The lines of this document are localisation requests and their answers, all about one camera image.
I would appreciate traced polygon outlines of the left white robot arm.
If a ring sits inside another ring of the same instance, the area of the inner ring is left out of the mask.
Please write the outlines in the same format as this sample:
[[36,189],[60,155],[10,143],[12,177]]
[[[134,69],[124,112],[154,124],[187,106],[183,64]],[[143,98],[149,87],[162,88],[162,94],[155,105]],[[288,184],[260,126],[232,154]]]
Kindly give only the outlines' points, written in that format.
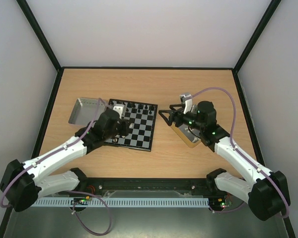
[[54,175],[53,172],[103,146],[117,135],[127,136],[130,122],[123,119],[116,109],[107,109],[98,119],[80,128],[74,136],[36,158],[20,162],[17,159],[6,166],[0,182],[2,199],[0,207],[11,207],[21,212],[31,207],[39,198],[61,191],[72,191],[80,183],[73,171]]

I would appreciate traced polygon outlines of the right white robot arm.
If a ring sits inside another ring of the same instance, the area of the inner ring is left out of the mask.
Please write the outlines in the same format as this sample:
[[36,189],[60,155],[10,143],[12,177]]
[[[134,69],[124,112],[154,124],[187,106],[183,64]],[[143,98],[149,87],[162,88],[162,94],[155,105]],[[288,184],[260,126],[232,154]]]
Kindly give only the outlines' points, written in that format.
[[260,220],[280,214],[289,215],[291,204],[286,176],[273,172],[244,152],[228,133],[217,123],[217,112],[212,102],[201,101],[192,112],[186,104],[170,105],[159,110],[168,126],[186,125],[199,132],[201,142],[214,153],[228,161],[240,174],[232,176],[224,169],[207,175],[207,190],[212,194],[225,191],[246,203]]

